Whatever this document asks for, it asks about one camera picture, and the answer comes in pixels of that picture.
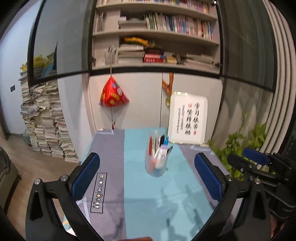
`bookshelf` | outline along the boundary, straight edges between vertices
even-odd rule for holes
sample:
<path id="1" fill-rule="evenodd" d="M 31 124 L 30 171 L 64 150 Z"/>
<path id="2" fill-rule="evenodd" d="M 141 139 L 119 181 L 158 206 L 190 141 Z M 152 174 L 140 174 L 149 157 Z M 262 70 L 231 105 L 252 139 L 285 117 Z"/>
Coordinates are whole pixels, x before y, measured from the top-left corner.
<path id="1" fill-rule="evenodd" d="M 190 70 L 205 71 L 213 74 L 219 74 L 219 68 L 208 68 L 205 66 L 186 66 L 183 64 L 138 63 L 138 64 L 113 64 L 112 65 L 112 68 L 116 68 L 116 67 L 167 67 L 167 68 L 175 68 L 176 70 L 190 69 Z M 99 70 L 99 69 L 110 69 L 110 66 L 101 63 L 93 67 L 93 70 Z"/>
<path id="2" fill-rule="evenodd" d="M 145 38 L 153 38 L 153 39 L 173 39 L 176 42 L 182 43 L 192 43 L 203 46 L 219 46 L 219 42 L 216 42 L 211 39 L 204 39 L 198 36 L 189 35 L 189 34 L 181 34 L 176 32 L 167 32 L 167 31 L 159 31 L 159 30 L 117 30 L 117 31 L 101 31 L 94 32 L 93 36 L 96 38 L 100 37 L 110 37 L 110 36 L 119 36 L 119 37 L 128 37 L 132 35 L 141 35 Z"/>
<path id="3" fill-rule="evenodd" d="M 210 13 L 203 13 L 201 11 L 185 8 L 179 5 L 170 5 L 159 2 L 121 2 L 114 4 L 99 5 L 97 3 L 97 10 L 100 12 L 107 12 L 120 8 L 122 11 L 131 12 L 165 12 L 169 15 L 186 15 L 192 18 L 198 18 L 202 21 L 215 22 L 217 16 Z"/>
<path id="4" fill-rule="evenodd" d="M 154 41 L 164 51 L 179 54 L 207 55 L 211 56 L 214 64 L 220 62 L 220 32 L 217 18 L 216 6 L 212 6 L 208 1 L 208 12 L 202 12 L 194 8 L 187 8 L 180 5 L 171 5 L 162 2 L 134 1 L 122 2 L 121 0 L 109 0 L 102 5 L 102 0 L 96 4 L 96 13 L 93 26 L 92 56 L 96 59 L 93 70 L 107 69 L 109 65 L 104 63 L 105 50 L 111 46 L 115 48 L 124 43 L 124 37 L 139 37 L 148 41 Z M 177 31 L 165 31 L 164 29 L 128 28 L 120 29 L 118 21 L 120 17 L 143 18 L 148 12 L 162 13 L 163 15 L 184 15 L 194 20 L 208 22 L 212 30 L 212 39 L 197 35 L 189 35 Z M 99 29 L 100 15 L 104 13 L 104 26 Z M 219 73 L 219 68 L 205 67 L 204 65 L 185 65 L 169 63 L 135 63 L 135 64 L 113 64 L 112 67 L 170 67 L 178 69 L 199 70 L 210 73 Z"/>

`wooden floor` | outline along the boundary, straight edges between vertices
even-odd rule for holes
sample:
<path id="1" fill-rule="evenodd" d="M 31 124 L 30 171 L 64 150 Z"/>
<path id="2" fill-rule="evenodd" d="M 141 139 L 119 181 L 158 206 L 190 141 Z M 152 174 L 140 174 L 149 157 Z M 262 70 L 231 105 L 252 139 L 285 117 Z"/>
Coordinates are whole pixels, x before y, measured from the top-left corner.
<path id="1" fill-rule="evenodd" d="M 34 180 L 41 178 L 44 182 L 55 181 L 63 174 L 70 174 L 77 164 L 34 152 L 31 146 L 25 144 L 22 137 L 10 136 L 8 141 L 0 138 L 0 145 L 7 152 L 22 178 L 12 196 L 7 216 L 16 230 L 25 238 L 26 211 Z M 61 206 L 58 202 L 55 202 L 55 205 L 62 218 Z"/>

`blue gripper pad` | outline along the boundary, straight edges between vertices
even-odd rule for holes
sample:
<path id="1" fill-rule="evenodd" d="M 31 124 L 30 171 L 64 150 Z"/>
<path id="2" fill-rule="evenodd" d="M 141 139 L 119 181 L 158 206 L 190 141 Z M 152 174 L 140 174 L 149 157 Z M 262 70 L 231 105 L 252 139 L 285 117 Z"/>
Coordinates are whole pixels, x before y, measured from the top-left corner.
<path id="1" fill-rule="evenodd" d="M 89 184 L 100 167 L 100 157 L 90 153 L 81 166 L 76 167 L 70 174 L 68 189 L 74 201 L 83 198 Z"/>
<path id="2" fill-rule="evenodd" d="M 242 151 L 242 155 L 254 162 L 257 162 L 258 164 L 264 166 L 264 165 L 268 165 L 269 164 L 269 158 L 256 150 L 253 150 L 251 148 L 246 147 L 243 151 Z"/>
<path id="3" fill-rule="evenodd" d="M 220 201 L 223 196 L 223 187 L 209 165 L 214 167 L 203 153 L 198 153 L 194 158 L 195 168 L 202 178 L 207 190 L 214 200 Z"/>

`desk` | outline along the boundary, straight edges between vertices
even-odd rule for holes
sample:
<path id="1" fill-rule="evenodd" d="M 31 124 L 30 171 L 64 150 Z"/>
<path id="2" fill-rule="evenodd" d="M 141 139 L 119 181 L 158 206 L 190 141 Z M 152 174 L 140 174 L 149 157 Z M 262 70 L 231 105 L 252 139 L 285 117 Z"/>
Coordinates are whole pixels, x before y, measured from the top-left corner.
<path id="1" fill-rule="evenodd" d="M 99 154 L 100 168 L 77 205 L 105 241 L 145 236 L 155 241 L 191 240 L 218 204 L 194 167 L 195 155 L 203 152 L 228 174 L 209 148 L 175 144 L 167 171 L 161 177 L 146 172 L 145 149 L 153 131 L 107 130 L 97 132 L 93 138 L 89 153 Z M 159 133 L 165 132 L 164 128 L 159 129 Z M 103 193 L 100 208 L 95 207 L 98 193 Z M 239 206 L 240 200 L 230 224 Z"/>

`framed calligraphy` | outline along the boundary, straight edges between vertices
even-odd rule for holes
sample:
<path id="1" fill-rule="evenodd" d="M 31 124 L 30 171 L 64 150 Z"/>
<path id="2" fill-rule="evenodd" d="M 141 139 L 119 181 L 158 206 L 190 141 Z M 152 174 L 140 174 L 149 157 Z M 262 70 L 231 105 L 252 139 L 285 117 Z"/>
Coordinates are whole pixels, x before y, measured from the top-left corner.
<path id="1" fill-rule="evenodd" d="M 169 142 L 201 145 L 207 126 L 207 98 L 175 92 L 170 100 Z"/>

